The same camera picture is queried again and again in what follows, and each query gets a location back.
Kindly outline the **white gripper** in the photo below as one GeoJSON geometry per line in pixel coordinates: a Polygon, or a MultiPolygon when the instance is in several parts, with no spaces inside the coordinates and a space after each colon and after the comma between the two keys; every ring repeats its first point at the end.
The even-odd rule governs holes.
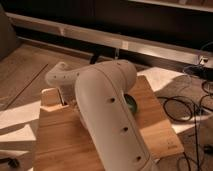
{"type": "Polygon", "coordinates": [[[63,85],[59,88],[62,101],[66,105],[76,106],[75,89],[73,85],[63,85]]]}

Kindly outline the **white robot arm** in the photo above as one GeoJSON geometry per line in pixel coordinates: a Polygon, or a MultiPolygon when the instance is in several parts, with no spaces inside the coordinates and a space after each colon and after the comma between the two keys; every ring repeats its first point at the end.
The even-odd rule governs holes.
{"type": "Polygon", "coordinates": [[[136,78],[127,60],[75,70],[60,62],[45,76],[65,102],[77,102],[105,171],[158,171],[124,98],[136,78]]]}

